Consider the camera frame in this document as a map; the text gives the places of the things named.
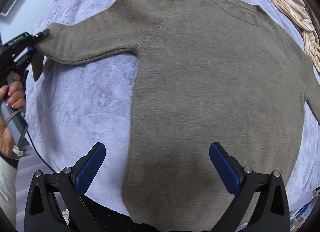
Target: blue gripper pad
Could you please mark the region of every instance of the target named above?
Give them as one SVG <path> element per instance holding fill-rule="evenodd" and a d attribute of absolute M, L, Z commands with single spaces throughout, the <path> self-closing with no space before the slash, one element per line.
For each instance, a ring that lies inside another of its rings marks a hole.
<path fill-rule="evenodd" d="M 238 195 L 243 177 L 239 177 L 237 172 L 229 163 L 231 157 L 219 143 L 213 143 L 210 145 L 209 157 L 227 191 L 235 196 Z"/>
<path fill-rule="evenodd" d="M 98 170 L 100 169 L 100 166 L 103 163 L 105 157 L 106 147 L 102 143 L 96 143 L 96 145 L 90 150 L 90 152 L 85 157 L 81 157 L 83 159 L 80 158 L 75 164 L 74 168 L 81 168 L 83 166 L 80 170 L 78 170 L 78 175 L 76 175 L 77 170 L 74 170 L 74 174 L 76 175 L 74 180 L 75 192 L 78 196 L 88 191 L 89 186 L 96 176 Z"/>

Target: beige knitted garment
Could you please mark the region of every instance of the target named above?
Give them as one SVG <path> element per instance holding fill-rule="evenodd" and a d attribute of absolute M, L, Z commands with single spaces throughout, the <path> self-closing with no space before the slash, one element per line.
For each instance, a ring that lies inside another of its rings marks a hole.
<path fill-rule="evenodd" d="M 302 30 L 304 51 L 312 60 L 317 71 L 320 72 L 319 38 L 306 11 L 303 0 L 271 0 L 273 4 L 287 15 Z"/>

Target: black cuff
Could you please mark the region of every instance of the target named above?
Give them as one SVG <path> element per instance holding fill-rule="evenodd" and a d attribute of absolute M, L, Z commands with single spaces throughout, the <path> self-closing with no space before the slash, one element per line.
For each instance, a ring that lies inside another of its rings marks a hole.
<path fill-rule="evenodd" d="M 1 152 L 0 152 L 0 157 L 4 159 L 7 163 L 9 163 L 13 168 L 15 169 L 18 168 L 19 159 L 9 158 L 7 156 L 4 156 Z"/>

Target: floor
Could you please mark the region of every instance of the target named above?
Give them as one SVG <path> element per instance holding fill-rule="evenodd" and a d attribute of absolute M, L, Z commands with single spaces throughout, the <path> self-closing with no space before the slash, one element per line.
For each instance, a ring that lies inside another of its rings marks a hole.
<path fill-rule="evenodd" d="M 31 33 L 38 18 L 53 1 L 18 0 L 6 17 L 0 16 L 2 42 L 6 43 L 25 31 Z"/>

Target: cord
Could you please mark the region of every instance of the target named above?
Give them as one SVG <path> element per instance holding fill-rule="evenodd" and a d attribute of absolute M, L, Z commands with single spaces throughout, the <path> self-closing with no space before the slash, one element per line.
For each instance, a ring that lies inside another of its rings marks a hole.
<path fill-rule="evenodd" d="M 37 155 L 40 157 L 40 159 L 44 162 L 44 164 L 45 164 L 46 166 L 48 166 L 48 168 L 49 168 L 51 171 L 53 171 L 54 173 L 57 173 L 57 172 L 56 172 L 54 169 L 52 169 L 52 168 L 50 167 L 50 165 L 47 164 L 47 163 L 44 161 L 44 159 L 40 156 L 40 154 L 38 153 L 37 149 L 35 148 L 35 145 L 33 144 L 33 141 L 32 141 L 32 139 L 31 139 L 31 136 L 30 136 L 30 134 L 29 134 L 29 131 L 27 131 L 27 134 L 28 134 L 28 136 L 29 136 L 29 138 L 30 138 L 30 141 L 31 141 L 31 144 L 32 144 L 33 149 L 36 151 L 36 153 L 37 153 Z"/>

